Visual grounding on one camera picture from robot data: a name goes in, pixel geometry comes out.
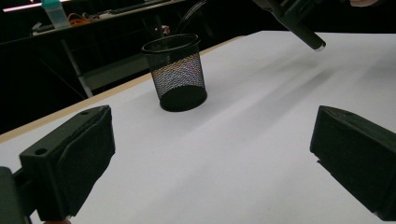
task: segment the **mesh cup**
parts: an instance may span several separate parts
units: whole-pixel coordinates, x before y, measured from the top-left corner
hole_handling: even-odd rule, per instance
[[[197,35],[170,35],[143,46],[164,110],[185,111],[206,100],[199,41]]]

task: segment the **white table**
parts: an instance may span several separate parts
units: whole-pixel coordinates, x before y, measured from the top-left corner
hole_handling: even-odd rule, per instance
[[[309,145],[319,105],[396,131],[396,35],[319,35],[322,52],[289,32],[208,52],[208,98],[187,112],[162,110],[149,78],[81,108],[111,106],[117,148],[73,224],[383,223]],[[0,164],[76,113],[3,142]]]

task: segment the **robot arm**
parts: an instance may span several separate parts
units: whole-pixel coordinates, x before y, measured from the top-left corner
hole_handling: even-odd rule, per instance
[[[324,42],[318,35],[301,23],[301,20],[322,0],[284,0],[281,4],[277,0],[253,0],[261,9],[271,12],[275,18],[288,30],[292,31],[311,49],[321,51]]]

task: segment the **dark background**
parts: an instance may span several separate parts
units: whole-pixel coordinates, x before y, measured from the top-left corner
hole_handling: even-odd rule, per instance
[[[110,8],[126,7],[141,0],[78,0],[64,4],[66,13],[94,14]],[[65,39],[81,71],[88,72],[114,63],[132,54],[152,39],[144,20],[160,15],[162,24],[176,29],[181,17],[195,3],[189,0],[177,7],[164,7],[100,25],[86,25],[63,32],[62,36],[30,37],[38,22],[49,24],[42,8],[23,13],[0,11],[0,133],[75,104],[86,98],[72,64],[59,41]],[[24,4],[1,0],[2,8]],[[396,33],[396,1],[377,7],[351,7],[348,2],[324,0],[304,19],[315,32]],[[201,37],[200,49],[206,49],[239,35],[261,30],[286,30],[273,15],[262,11],[250,0],[208,0],[190,21],[184,33]],[[96,91],[115,87],[128,78]]]

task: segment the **screw hole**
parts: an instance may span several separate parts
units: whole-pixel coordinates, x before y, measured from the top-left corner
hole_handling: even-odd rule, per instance
[[[47,150],[46,150],[45,148],[40,148],[40,149],[38,149],[38,150],[35,151],[35,154],[36,154],[37,156],[39,156],[39,155],[43,155],[43,154],[46,153],[46,152],[47,152]]]

